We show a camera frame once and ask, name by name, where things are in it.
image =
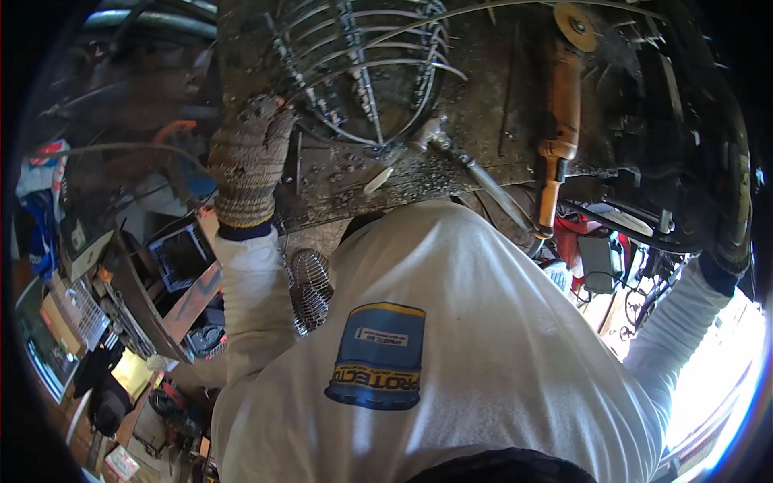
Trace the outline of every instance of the metal grate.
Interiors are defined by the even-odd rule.
[[[447,58],[447,21],[380,36],[446,12],[441,0],[289,0],[266,14],[274,51],[284,67],[279,86],[292,84],[328,138],[384,146],[431,110],[436,70],[466,76]]]
[[[99,343],[110,319],[91,297],[82,280],[74,283],[53,277],[46,282],[62,316],[80,336],[86,347],[93,351]]]
[[[317,250],[304,248],[291,260],[290,295],[295,310],[295,327],[307,335],[325,323],[333,287],[328,276],[328,259]]]
[[[166,290],[170,292],[193,285],[208,266],[204,243],[196,233],[195,223],[156,240],[148,248],[158,264]],[[181,257],[185,260],[183,264],[180,263]],[[190,273],[180,273],[180,265],[185,265]]]

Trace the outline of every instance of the gloved hand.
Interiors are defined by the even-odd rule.
[[[215,213],[234,228],[257,226],[274,214],[274,187],[287,156],[295,112],[284,100],[260,94],[247,103],[234,126],[223,127],[210,143],[209,167],[217,182]]]

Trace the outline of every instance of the white long-sleeve shirt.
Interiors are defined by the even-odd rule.
[[[489,449],[648,481],[681,367],[729,301],[697,264],[624,367],[518,247],[447,202],[395,209],[331,259],[327,322],[298,340],[271,235],[217,240],[228,383],[213,416],[222,481],[406,481]]]

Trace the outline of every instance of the person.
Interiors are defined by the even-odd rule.
[[[295,122],[261,95],[213,137],[228,381],[222,481],[648,481],[679,371],[734,293],[704,254],[621,364],[482,217],[397,208],[330,260],[326,323],[299,340],[271,226]]]

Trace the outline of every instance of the wooden workbench surface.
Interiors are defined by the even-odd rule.
[[[445,4],[451,10],[469,2]],[[640,77],[638,63],[635,52],[608,26],[600,10],[581,8],[596,28],[599,47],[584,58],[580,149],[570,174],[615,175],[619,166],[613,159],[614,136],[604,126],[607,117],[620,109],[624,79]],[[277,75],[281,77],[264,19],[264,12],[275,9],[274,2],[220,2],[218,42],[226,119],[233,119],[247,99],[275,86]],[[547,78],[543,39],[554,23],[551,9],[542,5],[505,7],[495,14],[496,26],[485,11],[449,20],[449,34],[459,37],[450,42],[449,62],[469,80],[446,73],[435,112],[448,115],[449,135],[496,181],[512,185],[534,177]],[[331,147],[309,133],[303,134],[297,176],[296,143],[294,137],[286,174],[300,180],[277,190],[278,212],[288,232],[479,188],[460,165],[433,152],[415,154],[400,142],[377,152]],[[394,173],[386,184],[370,196],[363,194],[364,185],[387,166],[394,167]]]

